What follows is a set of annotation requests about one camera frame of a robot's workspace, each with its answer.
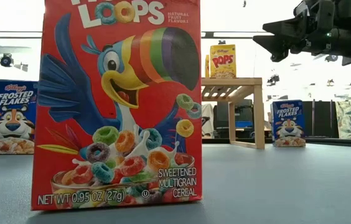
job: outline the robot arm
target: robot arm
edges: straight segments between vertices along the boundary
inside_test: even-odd
[[[303,0],[293,13],[293,19],[263,25],[274,35],[253,37],[273,62],[309,52],[343,56],[343,65],[351,64],[351,0]]]

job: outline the yellow cereal box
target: yellow cereal box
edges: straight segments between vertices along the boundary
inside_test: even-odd
[[[210,63],[210,56],[209,55],[206,55],[206,74],[205,74],[205,77],[206,78],[210,78],[210,70],[209,70],[209,63]]]
[[[236,78],[235,45],[214,45],[210,48],[212,78]]]

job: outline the wooden stand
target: wooden stand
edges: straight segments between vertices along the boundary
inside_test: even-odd
[[[229,102],[230,143],[237,146],[264,149],[264,103],[261,78],[203,78],[202,101]],[[235,103],[254,94],[255,144],[236,141]]]

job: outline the tony the tiger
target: tony the tiger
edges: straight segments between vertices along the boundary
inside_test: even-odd
[[[276,131],[276,134],[280,138],[285,138],[288,136],[293,136],[293,137],[301,137],[304,132],[302,131],[302,127],[296,124],[295,120],[296,118],[291,119],[281,119],[283,121],[282,125],[278,127],[278,130]]]
[[[1,111],[4,112],[4,115],[0,119],[0,139],[13,137],[33,141],[34,123],[24,115],[27,105],[21,109],[9,109],[3,106]]]

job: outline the toucan eye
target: toucan eye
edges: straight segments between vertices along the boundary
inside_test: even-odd
[[[103,66],[106,72],[111,70],[117,71],[119,69],[119,64],[119,55],[114,51],[106,53],[106,55],[103,58]]]

